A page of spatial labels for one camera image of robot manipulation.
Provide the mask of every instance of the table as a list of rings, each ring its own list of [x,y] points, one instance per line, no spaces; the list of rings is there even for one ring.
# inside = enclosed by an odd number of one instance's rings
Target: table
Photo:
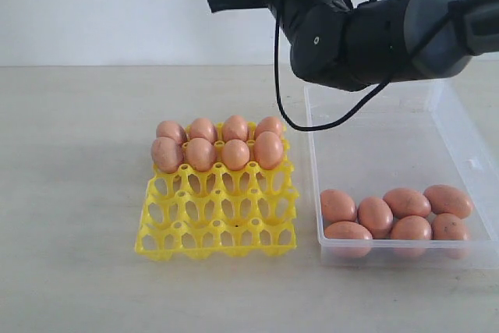
[[[282,67],[305,123],[303,83]],[[305,134],[289,132],[299,246],[280,258],[133,252],[163,119],[277,115],[270,66],[0,69],[4,332],[495,332],[499,271],[321,267]],[[496,62],[456,88],[499,155]]]

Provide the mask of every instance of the clear plastic container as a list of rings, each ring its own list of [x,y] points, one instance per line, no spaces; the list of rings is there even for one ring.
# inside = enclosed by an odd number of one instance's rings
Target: clear plastic container
[[[365,93],[310,85],[305,89],[308,124],[341,117]],[[317,231],[324,265],[374,267],[499,268],[499,175],[495,160],[448,80],[393,83],[354,118],[334,129],[309,133]],[[471,196],[476,209],[465,219],[471,241],[327,239],[320,192],[340,189],[356,203],[395,187],[424,191],[448,184]],[[372,246],[359,259],[339,257],[339,247]],[[396,248],[425,248],[406,259]],[[464,249],[460,260],[446,256]]]

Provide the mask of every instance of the egg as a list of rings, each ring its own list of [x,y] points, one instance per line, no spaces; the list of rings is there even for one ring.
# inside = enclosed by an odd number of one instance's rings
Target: egg
[[[431,240],[430,223],[421,216],[406,216],[393,225],[390,239],[406,240]],[[426,252],[426,248],[394,248],[394,252],[400,257],[416,258]]]
[[[274,169],[284,159],[284,147],[281,138],[272,132],[263,132],[253,146],[255,161],[263,169]]]
[[[475,209],[471,198],[465,192],[448,185],[433,185],[424,191],[434,214],[454,214],[467,218]]]
[[[221,127],[221,137],[224,142],[229,142],[230,140],[242,140],[246,142],[248,135],[248,122],[239,115],[229,117]]]
[[[210,143],[215,143],[218,139],[217,128],[215,128],[215,125],[213,125],[210,119],[195,119],[193,123],[190,124],[189,138],[191,140],[194,138],[204,138]]]
[[[186,160],[198,172],[206,172],[216,162],[217,151],[210,141],[204,138],[194,138],[187,144]]]
[[[324,236],[329,239],[372,239],[369,230],[351,221],[340,221],[329,225],[324,230]],[[339,257],[359,258],[365,257],[370,251],[370,246],[362,247],[332,247],[331,250]]]
[[[428,199],[419,191],[406,187],[399,187],[388,191],[383,196],[396,218],[406,216],[421,216],[425,218],[431,212]]]
[[[357,219],[356,202],[341,190],[328,189],[320,193],[320,209],[330,223]]]
[[[393,225],[391,209],[378,197],[367,197],[360,202],[357,216],[359,224],[369,230],[374,239],[385,238]]]
[[[231,171],[240,171],[250,161],[250,149],[241,140],[230,140],[221,150],[221,161]]]
[[[182,148],[172,139],[160,136],[150,147],[150,156],[157,168],[164,173],[173,173],[184,161]]]
[[[258,122],[258,125],[255,128],[254,138],[258,138],[258,136],[263,132],[276,133],[279,137],[281,137],[283,130],[284,126],[282,125],[282,121],[277,117],[269,116]]]
[[[187,142],[187,134],[184,128],[175,121],[163,121],[156,127],[156,137],[166,136],[172,138],[177,144],[182,145]]]
[[[431,223],[434,239],[437,241],[469,241],[469,230],[465,222],[454,214],[439,214]],[[444,249],[451,259],[462,259],[469,254],[469,249]]]

